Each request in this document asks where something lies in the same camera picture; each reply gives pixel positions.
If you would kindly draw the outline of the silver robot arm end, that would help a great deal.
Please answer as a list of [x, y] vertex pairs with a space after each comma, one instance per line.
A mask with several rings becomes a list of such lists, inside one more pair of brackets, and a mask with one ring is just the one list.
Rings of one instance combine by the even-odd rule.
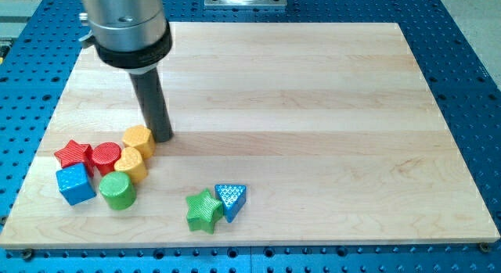
[[81, 0], [81, 23], [90, 28], [79, 39], [93, 46], [106, 64], [144, 74], [170, 52], [172, 38], [161, 0]]

